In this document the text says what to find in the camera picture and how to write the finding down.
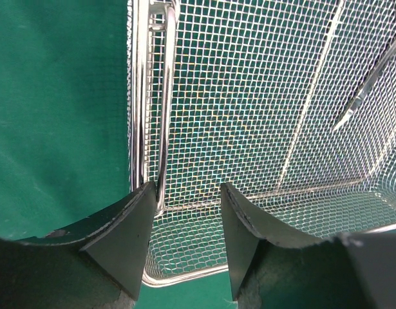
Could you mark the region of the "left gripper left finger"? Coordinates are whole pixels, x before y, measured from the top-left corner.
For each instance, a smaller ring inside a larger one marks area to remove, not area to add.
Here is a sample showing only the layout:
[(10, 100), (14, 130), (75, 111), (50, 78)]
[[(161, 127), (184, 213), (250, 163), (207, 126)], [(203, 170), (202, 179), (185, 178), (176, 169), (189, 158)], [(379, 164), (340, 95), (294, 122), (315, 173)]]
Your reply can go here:
[(156, 211), (147, 182), (42, 238), (0, 238), (0, 308), (133, 308)]

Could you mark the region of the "steel tweezers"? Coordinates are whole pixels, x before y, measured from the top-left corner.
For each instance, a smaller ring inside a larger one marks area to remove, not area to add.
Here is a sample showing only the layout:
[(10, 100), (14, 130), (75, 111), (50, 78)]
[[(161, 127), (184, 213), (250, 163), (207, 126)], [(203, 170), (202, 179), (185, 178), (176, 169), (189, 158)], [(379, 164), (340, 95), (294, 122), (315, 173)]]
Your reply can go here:
[(348, 102), (346, 109), (343, 111), (341, 118), (336, 122), (335, 126), (332, 128), (332, 131), (337, 131), (343, 125), (345, 125), (352, 116), (357, 112), (357, 110), (361, 107), (361, 104), (364, 102), (365, 98), (368, 96), (369, 92), (377, 82), (377, 80), (382, 75), (387, 63), (393, 58), (396, 54), (396, 36), (393, 42), (390, 44), (390, 47), (384, 52), (382, 57), (377, 61), (371, 72), (366, 76), (363, 83), (359, 86), (356, 91), (356, 94), (350, 99)]

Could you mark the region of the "metal mesh tray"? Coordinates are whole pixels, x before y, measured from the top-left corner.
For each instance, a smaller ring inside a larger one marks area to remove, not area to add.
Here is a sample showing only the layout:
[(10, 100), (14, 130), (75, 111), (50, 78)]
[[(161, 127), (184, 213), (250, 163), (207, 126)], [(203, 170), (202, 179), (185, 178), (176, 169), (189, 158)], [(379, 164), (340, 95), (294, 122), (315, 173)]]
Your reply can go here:
[(156, 184), (143, 284), (227, 270), (220, 185), (327, 238), (396, 223), (396, 1), (129, 1), (130, 184)]

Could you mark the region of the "green surgical cloth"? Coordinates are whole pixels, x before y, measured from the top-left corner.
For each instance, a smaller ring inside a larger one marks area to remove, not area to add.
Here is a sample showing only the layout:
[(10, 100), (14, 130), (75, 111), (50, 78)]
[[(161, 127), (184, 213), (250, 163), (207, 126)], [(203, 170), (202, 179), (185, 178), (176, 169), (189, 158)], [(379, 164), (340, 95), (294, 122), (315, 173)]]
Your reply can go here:
[[(141, 186), (129, 170), (128, 2), (0, 1), (0, 238), (45, 237)], [(227, 264), (142, 281), (133, 308), (239, 307)]]

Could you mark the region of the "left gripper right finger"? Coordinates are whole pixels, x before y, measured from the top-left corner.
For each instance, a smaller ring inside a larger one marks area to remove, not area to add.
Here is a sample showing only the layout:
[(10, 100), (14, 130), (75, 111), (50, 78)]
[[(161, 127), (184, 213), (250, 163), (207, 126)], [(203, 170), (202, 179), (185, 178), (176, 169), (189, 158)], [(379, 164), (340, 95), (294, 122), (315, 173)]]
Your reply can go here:
[(239, 308), (396, 308), (396, 223), (317, 238), (220, 187)]

